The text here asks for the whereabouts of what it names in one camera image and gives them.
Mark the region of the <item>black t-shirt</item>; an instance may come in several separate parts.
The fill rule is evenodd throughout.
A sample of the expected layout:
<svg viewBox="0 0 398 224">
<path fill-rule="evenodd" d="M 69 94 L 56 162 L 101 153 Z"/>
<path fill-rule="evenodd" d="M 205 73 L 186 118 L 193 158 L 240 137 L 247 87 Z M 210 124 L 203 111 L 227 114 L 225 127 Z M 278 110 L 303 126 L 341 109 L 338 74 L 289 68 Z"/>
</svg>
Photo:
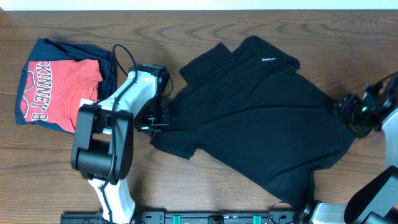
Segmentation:
<svg viewBox="0 0 398 224">
<path fill-rule="evenodd" d="M 216 45 L 180 69 L 187 85 L 151 144 L 184 159 L 201 149 L 281 201 L 309 203 L 315 171 L 336 164 L 354 136 L 299 69 L 257 36 L 233 51 Z"/>
</svg>

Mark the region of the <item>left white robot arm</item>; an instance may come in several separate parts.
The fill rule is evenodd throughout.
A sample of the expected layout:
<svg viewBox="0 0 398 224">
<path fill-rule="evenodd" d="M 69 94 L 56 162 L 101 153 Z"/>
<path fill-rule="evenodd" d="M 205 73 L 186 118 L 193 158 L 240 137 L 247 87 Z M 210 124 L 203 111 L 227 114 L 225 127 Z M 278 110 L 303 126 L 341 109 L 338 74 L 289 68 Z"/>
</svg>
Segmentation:
<svg viewBox="0 0 398 224">
<path fill-rule="evenodd" d="M 126 81 L 107 99 L 80 106 L 71 165 L 88 180 L 101 202 L 103 223 L 131 223 L 136 204 L 127 175 L 134 131 L 152 137 L 169 125 L 162 94 L 170 74 L 164 65 L 132 67 Z"/>
</svg>

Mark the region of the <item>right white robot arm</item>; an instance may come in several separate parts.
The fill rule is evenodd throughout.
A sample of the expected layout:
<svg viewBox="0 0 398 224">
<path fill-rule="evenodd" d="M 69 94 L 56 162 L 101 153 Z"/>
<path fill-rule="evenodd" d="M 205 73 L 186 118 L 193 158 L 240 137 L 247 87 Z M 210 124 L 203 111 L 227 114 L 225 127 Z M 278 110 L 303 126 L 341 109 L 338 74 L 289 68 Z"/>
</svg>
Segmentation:
<svg viewBox="0 0 398 224">
<path fill-rule="evenodd" d="M 385 169 L 347 204 L 314 201 L 296 215 L 296 223 L 397 223 L 397 73 L 367 85 L 363 97 L 347 94 L 334 112 L 358 138 L 372 130 L 385 138 Z"/>
</svg>

